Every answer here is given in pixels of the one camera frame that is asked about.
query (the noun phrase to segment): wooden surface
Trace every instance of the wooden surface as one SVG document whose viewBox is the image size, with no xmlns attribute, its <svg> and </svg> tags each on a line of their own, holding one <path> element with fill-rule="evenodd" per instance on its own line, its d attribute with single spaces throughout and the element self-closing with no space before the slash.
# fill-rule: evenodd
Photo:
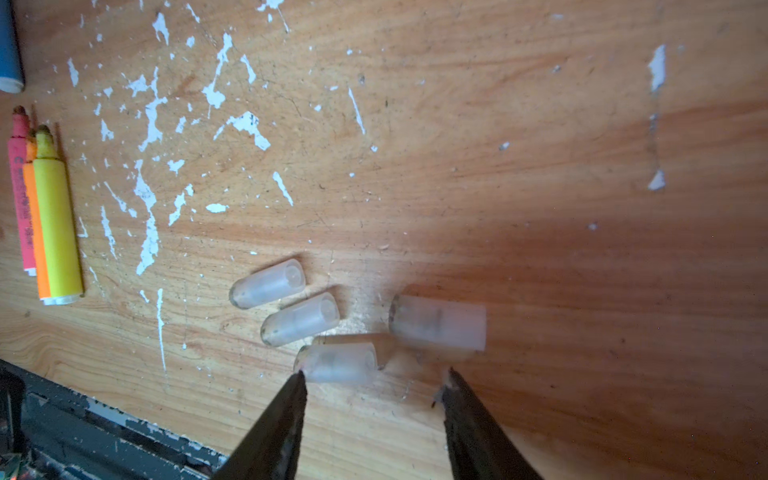
<svg viewBox="0 0 768 480">
<path fill-rule="evenodd" d="M 0 169 L 0 357 L 230 452 L 303 343 L 258 337 L 298 298 L 241 312 L 227 292 L 296 257 L 302 298 L 339 300 L 336 333 L 386 331 L 404 290 L 488 307 L 484 354 L 382 349 L 375 385 L 310 386 L 301 478 L 450 478 L 430 409 L 448 360 L 546 478 L 768 476 L 765 2 L 193 0 L 199 23 L 180 0 L 94 3 L 16 2 L 28 87 L 2 97 L 0 133 L 15 104 L 58 124 L 87 293 L 36 299 Z M 125 87 L 156 67 L 163 137 L 141 152 L 154 94 Z M 266 151 L 232 126 L 213 140 L 246 111 Z M 138 159 L 160 240 L 141 276 Z M 658 169 L 667 186 L 648 190 Z"/>
</svg>

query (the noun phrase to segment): peeling white paint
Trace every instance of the peeling white paint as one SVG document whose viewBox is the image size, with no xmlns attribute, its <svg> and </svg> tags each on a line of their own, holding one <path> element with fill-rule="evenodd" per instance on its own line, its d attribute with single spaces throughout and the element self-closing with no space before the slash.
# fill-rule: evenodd
<svg viewBox="0 0 768 480">
<path fill-rule="evenodd" d="M 184 161 L 183 160 L 178 160 L 178 161 L 169 160 L 168 161 L 168 168 L 170 169 L 170 171 L 174 172 L 177 177 L 179 176 L 179 169 L 182 168 L 183 166 L 184 166 Z"/>
<path fill-rule="evenodd" d="M 104 119 L 101 120 L 101 141 L 107 141 L 107 139 L 114 140 L 114 132 L 107 127 L 107 123 Z"/>
<path fill-rule="evenodd" d="M 107 218 L 107 211 L 104 209 L 104 205 L 101 206 L 101 226 L 104 228 L 104 236 L 109 240 L 109 250 L 117 260 L 118 256 L 114 254 L 114 236 L 112 235 L 112 229 L 109 227 L 109 219 Z"/>
<path fill-rule="evenodd" d="M 78 81 L 80 80 L 80 73 L 78 72 L 77 68 L 74 67 L 74 63 L 72 63 L 71 57 L 69 60 L 67 60 L 67 65 L 69 65 L 69 78 L 72 80 L 72 86 L 77 87 Z"/>
<path fill-rule="evenodd" d="M 109 186 L 109 183 L 106 180 L 104 181 L 104 185 L 107 187 L 107 190 L 109 190 L 109 193 L 112 194 L 112 198 L 114 198 L 114 201 L 118 202 L 118 205 L 120 206 L 120 210 L 125 212 L 128 208 L 128 205 L 123 201 L 123 199 L 121 199 L 120 197 L 114 194 L 114 192 L 112 191 L 112 188 Z"/>
<path fill-rule="evenodd" d="M 134 91 L 131 97 L 135 97 L 138 92 L 149 90 L 149 85 L 147 84 L 147 79 L 144 78 L 144 74 L 142 74 L 137 80 L 129 81 L 125 88 Z"/>
<path fill-rule="evenodd" d="M 352 87 L 347 87 L 349 89 L 349 98 L 352 98 L 352 105 L 355 108 L 355 118 L 357 119 L 357 124 L 360 126 L 360 130 L 362 130 L 362 134 L 366 134 L 366 128 L 362 125 L 362 117 L 360 117 L 360 110 L 357 108 L 357 102 L 355 101 L 355 95 L 352 93 Z"/>
<path fill-rule="evenodd" d="M 136 267 L 136 274 L 141 275 L 152 263 L 154 263 L 153 256 L 157 256 L 159 250 L 158 242 L 160 239 L 157 236 L 157 226 L 155 225 L 154 214 L 152 213 L 152 207 L 157 203 L 157 198 L 152 193 L 144 178 L 141 176 L 141 165 L 143 160 L 136 160 L 134 168 L 138 171 L 136 177 L 136 188 L 134 193 L 144 201 L 144 205 L 147 206 L 147 212 L 149 218 L 147 219 L 147 238 L 141 244 L 141 262 Z"/>
<path fill-rule="evenodd" d="M 283 183 L 283 178 L 280 177 L 280 174 L 277 172 L 272 174 L 272 180 L 277 182 L 277 186 L 280 188 L 280 190 L 283 192 L 283 196 L 288 199 L 288 203 L 290 206 L 293 206 L 293 198 L 290 197 L 290 194 L 288 194 L 288 190 L 286 189 L 285 184 Z"/>
<path fill-rule="evenodd" d="M 194 14 L 194 10 L 192 9 L 190 4 L 188 4 L 188 3 L 187 3 L 187 10 L 189 10 L 190 13 L 192 14 L 192 18 L 194 18 L 194 21 L 196 21 L 197 23 L 200 23 L 200 17 L 198 17 L 197 15 Z"/>
<path fill-rule="evenodd" d="M 240 57 L 240 61 L 244 63 L 245 68 L 248 69 L 248 84 L 252 84 L 256 80 L 256 73 L 250 67 L 250 63 L 248 62 L 248 57 L 246 57 L 245 54 L 243 54 L 243 56 Z"/>
<path fill-rule="evenodd" d="M 656 191 L 667 186 L 667 182 L 664 181 L 664 172 L 661 169 L 656 170 L 653 180 L 648 184 L 648 190 Z"/>
<path fill-rule="evenodd" d="M 205 207 L 206 210 L 211 212 L 212 214 L 221 214 L 223 212 L 227 211 L 227 208 L 229 208 L 229 205 L 222 205 L 222 204 L 210 204 Z"/>
<path fill-rule="evenodd" d="M 148 103 L 147 107 L 144 109 L 144 112 L 147 114 L 147 139 L 139 145 L 139 151 L 146 150 L 147 145 L 154 143 L 155 141 L 159 140 L 163 143 L 163 132 L 157 129 L 155 121 L 157 120 L 157 106 L 168 103 L 168 99 L 166 97 L 157 97 L 157 67 L 154 68 L 154 78 L 152 79 L 150 88 L 154 93 L 154 100 Z"/>
<path fill-rule="evenodd" d="M 186 204 L 187 204 L 187 199 L 184 198 L 184 192 L 181 192 L 176 196 L 176 200 L 174 200 L 174 207 L 176 207 L 176 211 L 168 215 L 169 227 L 174 223 L 176 223 L 176 220 L 179 220 L 179 217 L 181 217 L 181 208 Z"/>
<path fill-rule="evenodd" d="M 216 107 L 218 110 L 221 107 L 221 104 L 227 99 L 226 96 L 224 96 L 223 93 L 220 91 L 216 91 L 216 80 L 218 80 L 219 75 L 221 75 L 221 68 L 224 66 L 224 62 L 229 62 L 229 58 L 227 58 L 227 51 L 232 48 L 232 37 L 228 33 L 224 33 L 223 36 L 223 43 L 224 45 L 221 47 L 221 50 L 219 50 L 219 53 L 216 55 L 216 58 L 219 60 L 219 65 L 216 66 L 216 73 L 214 74 L 213 81 L 203 89 L 203 94 L 205 95 L 206 100 L 208 100 L 208 104 L 210 105 L 208 108 L 208 117 L 210 118 L 210 107 Z"/>
<path fill-rule="evenodd" d="M 163 309 L 163 289 L 157 289 L 157 338 L 160 340 L 160 355 L 163 358 L 163 371 L 167 372 L 165 368 L 165 348 L 163 347 L 163 326 L 165 323 L 161 317 L 161 310 Z"/>
<path fill-rule="evenodd" d="M 85 229 L 85 223 L 83 223 L 83 217 L 78 217 L 78 220 L 80 220 L 80 227 L 82 227 L 83 229 L 83 233 L 78 233 L 78 237 L 88 238 L 88 230 Z"/>
<path fill-rule="evenodd" d="M 266 150 L 270 147 L 270 141 L 268 141 L 260 132 L 259 132 L 259 118 L 250 113 L 249 111 L 245 112 L 244 114 L 240 115 L 239 117 L 230 117 L 229 120 L 227 120 L 226 125 L 232 125 L 235 127 L 238 131 L 246 131 L 249 134 L 253 135 L 253 144 L 255 144 L 258 148 L 261 150 Z M 216 135 L 214 135 L 214 140 L 216 140 L 221 132 L 224 130 L 224 126 L 222 125 L 219 130 L 216 132 Z"/>
<path fill-rule="evenodd" d="M 165 37 L 165 44 L 168 45 L 168 27 L 165 26 L 165 15 L 162 13 L 157 14 L 157 20 L 154 21 L 152 24 L 152 28 L 154 28 L 154 36 L 157 38 L 157 41 L 160 40 L 160 34 L 163 34 Z"/>
<path fill-rule="evenodd" d="M 666 46 L 661 45 L 654 51 L 654 57 L 648 64 L 650 70 L 650 91 L 656 91 L 667 80 L 665 61 L 667 60 Z"/>
</svg>

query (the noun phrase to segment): plastic cap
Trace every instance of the plastic cap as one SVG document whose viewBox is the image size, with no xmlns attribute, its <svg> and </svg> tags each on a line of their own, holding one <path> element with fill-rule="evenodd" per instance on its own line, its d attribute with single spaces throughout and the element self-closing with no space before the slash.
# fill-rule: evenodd
<svg viewBox="0 0 768 480">
<path fill-rule="evenodd" d="M 372 343 L 305 346 L 293 364 L 293 371 L 299 370 L 311 383 L 364 385 L 376 374 L 376 348 Z"/>
<path fill-rule="evenodd" d="M 283 346 L 339 325 L 339 308 L 330 293 L 323 293 L 273 313 L 261 326 L 261 340 Z"/>
<path fill-rule="evenodd" d="M 389 310 L 389 330 L 404 339 L 485 350 L 485 305 L 398 295 Z"/>
<path fill-rule="evenodd" d="M 301 293 L 305 286 L 301 263 L 292 258 L 235 282 L 230 302 L 245 310 Z"/>
</svg>

